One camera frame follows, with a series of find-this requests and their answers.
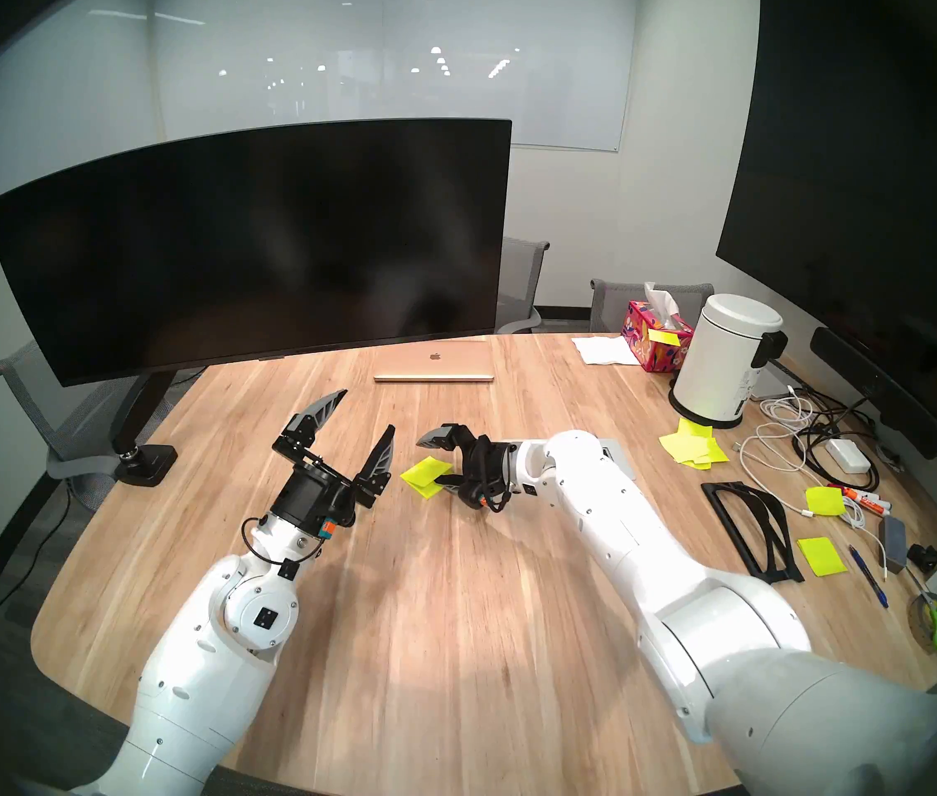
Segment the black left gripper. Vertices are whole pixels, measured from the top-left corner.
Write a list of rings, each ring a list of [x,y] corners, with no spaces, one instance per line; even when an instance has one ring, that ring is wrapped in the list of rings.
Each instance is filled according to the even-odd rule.
[[[319,432],[346,396],[337,390],[295,413],[273,443],[273,450],[293,463],[291,476],[269,514],[317,539],[330,539],[336,527],[350,529],[359,506],[369,510],[391,479],[394,425],[377,440],[360,472],[349,479],[310,451]]]

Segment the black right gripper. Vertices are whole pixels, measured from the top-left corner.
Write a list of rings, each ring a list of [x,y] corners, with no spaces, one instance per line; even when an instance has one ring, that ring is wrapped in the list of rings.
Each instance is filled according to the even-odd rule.
[[[416,446],[445,451],[459,449],[463,471],[437,476],[436,486],[454,493],[474,510],[504,510],[513,495],[508,466],[514,445],[495,442],[486,434],[476,436],[460,423],[444,423],[423,434]]]

